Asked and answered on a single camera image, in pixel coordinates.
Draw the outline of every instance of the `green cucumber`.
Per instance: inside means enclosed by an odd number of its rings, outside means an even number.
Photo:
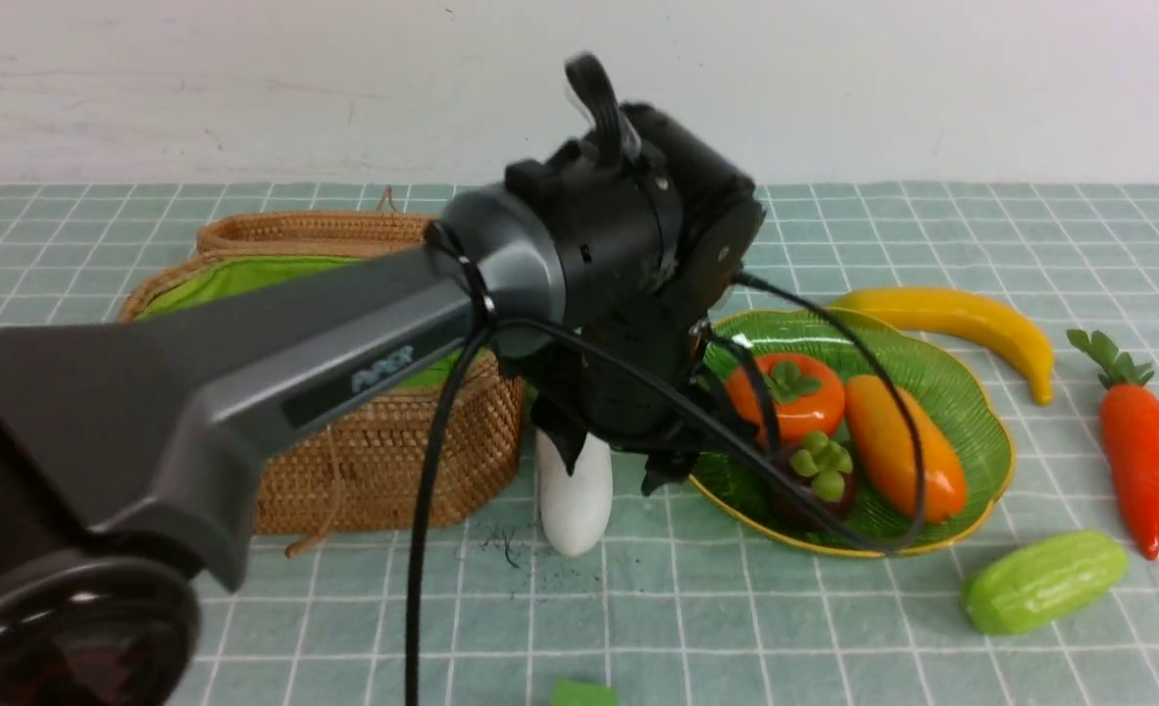
[[[962,606],[984,634],[1022,634],[1089,606],[1127,572],[1127,551],[1103,532],[1064,532],[1012,551],[971,576]]]

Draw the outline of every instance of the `yellow plate rim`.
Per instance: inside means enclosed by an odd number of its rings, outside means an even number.
[[[978,531],[978,529],[984,525],[984,522],[989,519],[989,517],[993,512],[993,505],[997,505],[997,502],[1001,500],[1003,495],[1006,494],[1007,488],[1011,487],[1011,480],[1015,478],[1015,439],[1011,438],[1011,429],[1007,429],[1006,422],[1003,420],[1001,415],[997,413],[996,408],[993,408],[993,402],[989,398],[989,390],[984,388],[984,385],[982,384],[982,381],[979,381],[979,378],[976,377],[976,373],[974,373],[974,371],[968,366],[968,363],[960,361],[960,358],[957,358],[955,354],[948,352],[948,350],[946,350],[942,347],[939,347],[936,343],[933,343],[932,341],[912,339],[912,336],[904,334],[901,329],[890,327],[887,322],[880,321],[880,319],[876,319],[875,316],[869,316],[861,312],[857,312],[853,308],[840,308],[840,307],[825,307],[825,308],[828,310],[828,312],[838,312],[847,316],[854,316],[857,319],[861,319],[861,321],[865,322],[865,325],[870,325],[874,328],[892,332],[892,334],[898,334],[902,336],[902,339],[906,339],[907,341],[914,341],[914,343],[930,345],[932,348],[941,350],[941,352],[946,354],[946,356],[950,356],[953,361],[958,363],[962,370],[964,370],[965,373],[968,373],[968,377],[970,377],[970,379],[975,381],[976,387],[979,388],[979,393],[982,393],[982,398],[984,399],[984,409],[987,410],[989,415],[993,416],[993,420],[997,421],[997,425],[999,425],[999,429],[1003,430],[1003,436],[1006,437],[1007,446],[1011,447],[1011,463],[1006,468],[1006,474],[1003,478],[1003,482],[997,488],[997,492],[993,493],[993,497],[991,497],[987,504],[984,505],[984,509],[982,510],[982,512],[979,512],[975,522],[968,525],[968,527],[964,527],[963,531],[960,531],[958,533],[956,533],[956,536],[950,537],[950,539],[942,539],[939,541],[933,541],[920,546],[907,546],[907,548],[905,549],[897,551],[894,554],[894,556],[916,556],[919,554],[928,554],[933,553],[933,551],[943,549],[947,548],[947,546],[950,546],[957,541],[968,539],[968,537],[972,536],[972,532]],[[739,314],[731,314],[729,316],[723,316],[722,319],[720,319],[720,321],[715,321],[714,326],[720,327],[724,325],[724,322],[732,321],[732,319],[741,316],[749,316],[750,314],[793,314],[796,312],[806,312],[806,310],[804,308],[750,308],[745,310],[745,312],[741,312]],[[717,505],[720,510],[723,510],[723,512],[731,515],[731,517],[736,518],[737,522],[744,524],[750,529],[753,529],[753,531],[761,533],[761,536],[764,537],[768,537],[773,540],[781,541],[781,544],[796,546],[796,548],[799,549],[814,551],[814,553],[823,554],[825,556],[845,556],[855,559],[880,559],[888,556],[888,554],[882,554],[880,553],[880,551],[839,549],[836,548],[836,546],[821,546],[811,541],[806,541],[802,539],[796,539],[794,537],[786,536],[786,533],[773,531],[773,529],[763,526],[761,524],[756,523],[753,519],[745,517],[744,512],[736,510],[735,508],[732,508],[732,505],[728,505],[727,502],[723,502],[714,493],[712,493],[708,487],[701,486],[701,482],[697,479],[697,476],[692,476],[691,474],[691,476],[688,476],[688,482],[691,482],[692,487],[695,487],[698,489],[698,493],[701,493],[701,495],[705,496],[707,500],[714,502],[714,504]]]

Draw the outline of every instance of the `camera lens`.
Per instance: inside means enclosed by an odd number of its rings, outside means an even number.
[[[180,634],[160,620],[90,620],[24,646],[0,671],[0,706],[161,703]]]
[[[180,576],[123,558],[0,604],[0,706],[159,706],[199,625]]]

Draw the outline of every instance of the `orange persimmon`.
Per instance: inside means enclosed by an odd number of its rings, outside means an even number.
[[[831,367],[802,352],[755,356],[755,365],[772,393],[781,445],[794,447],[814,430],[822,430],[829,437],[836,434],[844,421],[845,387]],[[724,387],[737,415],[758,425],[759,443],[767,445],[767,430],[763,428],[763,415],[749,376],[736,367]]]

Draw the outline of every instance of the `basket handle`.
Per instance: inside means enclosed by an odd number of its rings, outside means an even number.
[[[331,525],[336,518],[336,512],[341,509],[341,496],[343,490],[342,473],[341,473],[341,460],[336,457],[336,442],[334,442],[334,434],[331,428],[328,428],[328,452],[331,453],[331,505],[328,507],[328,516],[322,519],[322,524],[307,533],[307,536],[293,541],[284,549],[284,556],[289,559],[294,559],[300,556],[306,551],[314,548],[314,546],[321,544],[331,533]]]
[[[382,211],[384,204],[387,204],[393,213],[401,213],[400,209],[396,208],[396,202],[392,201],[392,187],[384,188],[384,195],[379,197],[379,204],[374,205],[374,210]]]

